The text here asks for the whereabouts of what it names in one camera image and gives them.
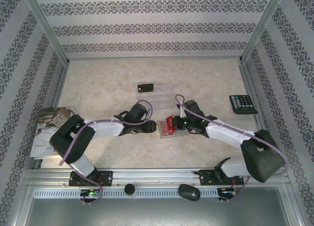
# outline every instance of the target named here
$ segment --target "book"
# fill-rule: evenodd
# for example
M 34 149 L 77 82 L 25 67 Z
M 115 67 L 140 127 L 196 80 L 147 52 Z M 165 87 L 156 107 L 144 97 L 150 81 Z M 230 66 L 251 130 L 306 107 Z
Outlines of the book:
M 59 157 L 49 140 L 74 115 L 72 107 L 44 108 L 40 111 L 30 157 L 45 159 Z

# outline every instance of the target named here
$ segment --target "patterned wallpaper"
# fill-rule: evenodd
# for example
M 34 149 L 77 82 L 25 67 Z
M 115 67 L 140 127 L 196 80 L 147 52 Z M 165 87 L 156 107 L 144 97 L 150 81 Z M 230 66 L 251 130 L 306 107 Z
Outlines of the patterned wallpaper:
M 67 56 L 241 56 L 269 0 L 38 0 Z
M 306 225 L 314 225 L 314 0 L 281 0 L 246 64 L 268 130 L 292 164 Z
M 24 0 L 0 2 L 0 226 L 19 198 L 38 112 L 52 105 L 63 65 Z

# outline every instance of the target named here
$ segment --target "clear plastic box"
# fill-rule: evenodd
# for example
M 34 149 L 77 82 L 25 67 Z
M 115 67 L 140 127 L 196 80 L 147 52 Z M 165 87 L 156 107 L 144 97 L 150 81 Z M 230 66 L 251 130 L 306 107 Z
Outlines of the clear plastic box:
M 172 84 L 154 84 L 154 91 L 139 93 L 136 86 L 136 98 L 139 100 L 147 100 L 153 106 L 153 110 L 166 111 L 175 108 L 175 100 L 173 95 Z

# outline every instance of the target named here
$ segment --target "black computer mouse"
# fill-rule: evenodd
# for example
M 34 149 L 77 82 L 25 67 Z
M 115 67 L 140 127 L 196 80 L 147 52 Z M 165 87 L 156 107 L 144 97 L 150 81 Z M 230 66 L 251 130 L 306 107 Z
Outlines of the black computer mouse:
M 181 197 L 189 199 L 191 201 L 198 201 L 201 197 L 200 190 L 187 184 L 181 184 L 178 192 Z

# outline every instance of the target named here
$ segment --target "table surface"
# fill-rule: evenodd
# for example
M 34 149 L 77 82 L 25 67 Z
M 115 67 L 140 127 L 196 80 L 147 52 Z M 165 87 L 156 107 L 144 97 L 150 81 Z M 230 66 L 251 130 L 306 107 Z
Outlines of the table surface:
M 256 130 L 253 115 L 232 111 L 229 95 L 246 94 L 237 60 L 102 60 L 72 61 L 58 106 L 75 105 L 84 119 L 107 119 L 136 103 L 139 83 L 172 84 L 174 94 L 195 100 L 206 116 L 245 130 Z M 155 112 L 152 120 L 179 115 Z M 86 156 L 98 168 L 204 168 L 241 152 L 201 135 L 161 139 L 152 134 L 104 137 L 91 141 Z M 60 158 L 44 159 L 42 168 L 60 168 Z

